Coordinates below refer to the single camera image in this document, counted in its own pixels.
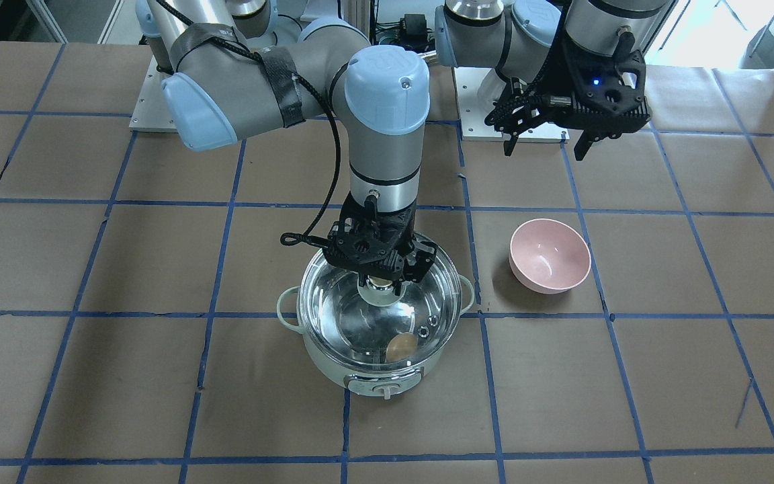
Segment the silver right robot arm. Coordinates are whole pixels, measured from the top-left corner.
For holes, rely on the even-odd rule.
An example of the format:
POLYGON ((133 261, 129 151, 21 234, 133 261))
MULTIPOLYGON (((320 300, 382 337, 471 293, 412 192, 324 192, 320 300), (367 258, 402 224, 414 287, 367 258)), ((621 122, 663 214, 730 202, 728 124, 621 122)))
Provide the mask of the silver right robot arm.
POLYGON ((232 1, 139 1, 137 18, 159 70, 164 100, 185 147, 207 151, 327 117, 342 163, 347 132, 350 193, 328 235, 284 233, 282 244, 320 249, 360 282, 421 282, 438 246, 415 233, 428 67, 417 53, 372 45, 338 17, 320 17, 297 41, 254 50, 260 13, 232 1))

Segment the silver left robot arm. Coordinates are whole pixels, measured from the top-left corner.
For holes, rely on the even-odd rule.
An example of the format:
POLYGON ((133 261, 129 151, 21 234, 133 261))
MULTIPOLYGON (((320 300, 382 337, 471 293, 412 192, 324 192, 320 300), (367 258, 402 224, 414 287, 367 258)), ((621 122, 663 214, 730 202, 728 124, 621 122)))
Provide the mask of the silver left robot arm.
POLYGON ((545 123, 580 130, 575 159, 652 117, 644 53, 672 1, 445 1, 434 13, 439 64, 489 68, 503 82, 483 122, 509 156, 545 123))

